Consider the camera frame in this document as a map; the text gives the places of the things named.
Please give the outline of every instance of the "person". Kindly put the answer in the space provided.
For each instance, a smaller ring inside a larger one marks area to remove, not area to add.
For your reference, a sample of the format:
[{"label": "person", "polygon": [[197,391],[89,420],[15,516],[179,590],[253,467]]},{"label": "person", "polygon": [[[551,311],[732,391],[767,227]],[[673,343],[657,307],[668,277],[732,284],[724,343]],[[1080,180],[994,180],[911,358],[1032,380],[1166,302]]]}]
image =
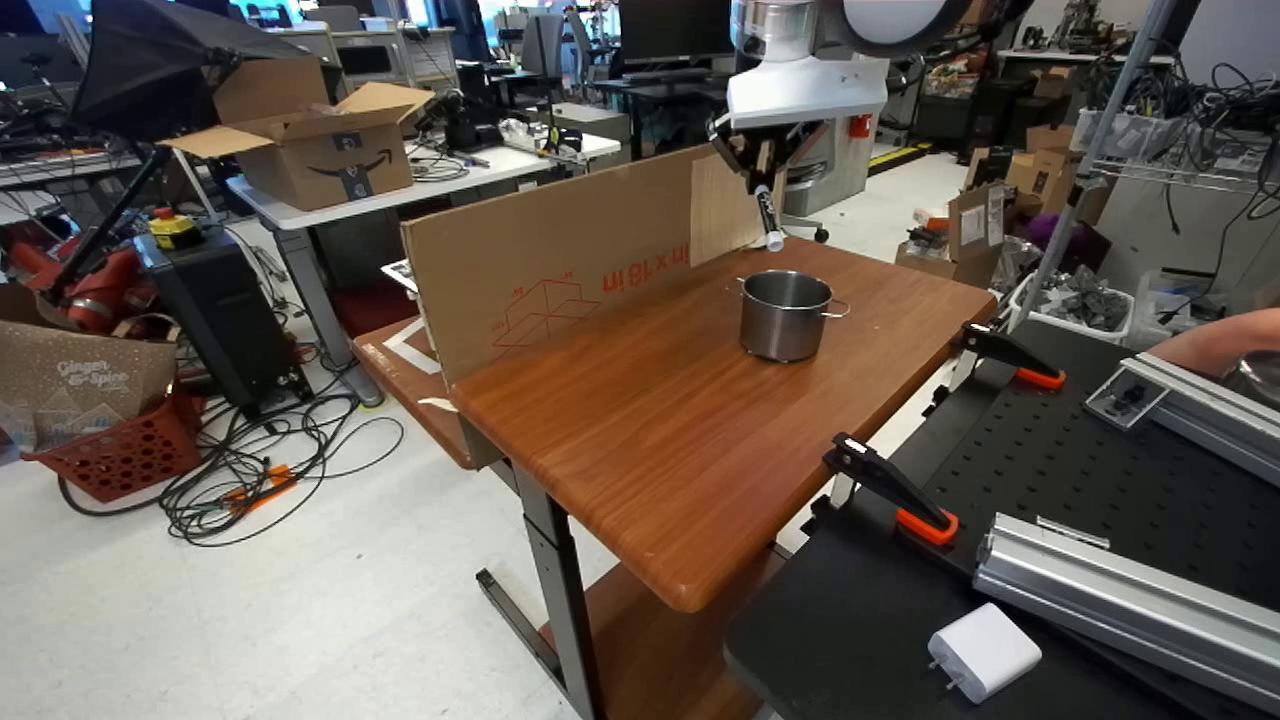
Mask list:
[{"label": "person", "polygon": [[1222,314],[1153,348],[1153,356],[1211,380],[1232,377],[1241,358],[1261,353],[1280,353],[1280,307]]}]

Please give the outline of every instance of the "monitor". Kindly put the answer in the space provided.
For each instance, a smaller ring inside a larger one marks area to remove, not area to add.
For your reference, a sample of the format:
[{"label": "monitor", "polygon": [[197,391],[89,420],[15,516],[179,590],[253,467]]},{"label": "monitor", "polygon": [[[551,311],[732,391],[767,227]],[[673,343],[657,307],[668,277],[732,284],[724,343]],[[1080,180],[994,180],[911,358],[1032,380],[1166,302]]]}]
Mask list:
[{"label": "monitor", "polygon": [[340,43],[334,65],[348,76],[391,76],[395,70],[387,43]]},{"label": "monitor", "polygon": [[618,0],[622,58],[721,54],[727,43],[727,0]]},{"label": "monitor", "polygon": [[227,17],[239,17],[255,28],[286,28],[292,22],[286,8],[275,0],[230,0]]}]

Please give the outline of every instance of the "cardboard sheet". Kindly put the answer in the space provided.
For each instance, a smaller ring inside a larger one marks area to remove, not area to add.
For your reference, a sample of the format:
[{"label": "cardboard sheet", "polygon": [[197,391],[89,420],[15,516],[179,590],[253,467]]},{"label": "cardboard sheet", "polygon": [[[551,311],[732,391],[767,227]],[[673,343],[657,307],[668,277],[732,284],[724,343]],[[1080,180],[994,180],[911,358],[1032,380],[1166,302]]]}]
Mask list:
[{"label": "cardboard sheet", "polygon": [[0,289],[0,429],[25,446],[130,420],[172,383],[172,343],[63,330]]},{"label": "cardboard sheet", "polygon": [[567,326],[686,263],[759,240],[711,148],[618,162],[405,224],[444,380]]}]

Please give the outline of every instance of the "black table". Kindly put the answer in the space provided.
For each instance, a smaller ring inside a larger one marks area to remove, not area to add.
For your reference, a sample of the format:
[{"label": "black table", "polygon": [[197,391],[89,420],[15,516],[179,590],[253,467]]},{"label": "black table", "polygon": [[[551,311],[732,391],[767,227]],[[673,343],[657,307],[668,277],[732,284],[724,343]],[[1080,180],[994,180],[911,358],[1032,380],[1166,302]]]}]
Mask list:
[{"label": "black table", "polygon": [[930,556],[866,508],[818,508],[810,541],[740,613],[727,665],[779,717],[1256,717],[1166,670],[1019,617],[1044,649],[1034,670],[970,709],[926,667],[926,636],[982,605],[966,589],[991,510],[1047,516],[1108,537],[1116,551],[1280,607],[1280,493],[1232,462],[1139,429],[1120,437],[1080,400],[1124,356],[1112,343],[1022,323],[1032,353],[1067,367],[1062,394],[961,383],[891,456],[964,516],[946,556]]}]

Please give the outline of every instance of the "cardboard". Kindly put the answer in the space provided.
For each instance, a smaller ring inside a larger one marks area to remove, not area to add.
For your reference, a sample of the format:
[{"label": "cardboard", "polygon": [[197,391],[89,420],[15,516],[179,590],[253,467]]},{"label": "cardboard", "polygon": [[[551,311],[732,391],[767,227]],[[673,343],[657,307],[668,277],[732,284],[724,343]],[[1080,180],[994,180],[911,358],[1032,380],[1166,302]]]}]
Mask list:
[{"label": "cardboard", "polygon": [[980,255],[1005,243],[1005,184],[980,184],[946,204],[946,255]]},{"label": "cardboard", "polygon": [[172,383],[172,343],[47,326],[26,289],[0,284],[0,432],[44,450],[140,414]]},{"label": "cardboard", "polygon": [[961,284],[989,289],[994,273],[998,246],[980,246],[966,255],[950,255],[946,246],[920,246],[911,240],[897,243],[897,263],[926,277],[946,277]]},{"label": "cardboard", "polygon": [[1070,129],[1026,129],[1026,152],[1008,158],[1008,184],[1061,211],[1077,184]]},{"label": "cardboard", "polygon": [[1070,97],[1070,92],[1077,92],[1070,66],[1044,66],[1034,76],[1034,87],[1032,87],[1032,97],[1047,97],[1047,100],[1061,100],[1061,97]]},{"label": "cardboard", "polygon": [[328,104],[318,58],[255,58],[220,82],[224,124],[169,142],[197,158],[236,155],[253,187],[328,209],[411,184],[398,124],[422,104],[433,92],[398,82],[360,82]]},{"label": "cardboard", "polygon": [[[711,148],[398,227],[444,383],[759,236],[744,180]],[[496,459],[481,432],[455,425],[477,467]]]}]

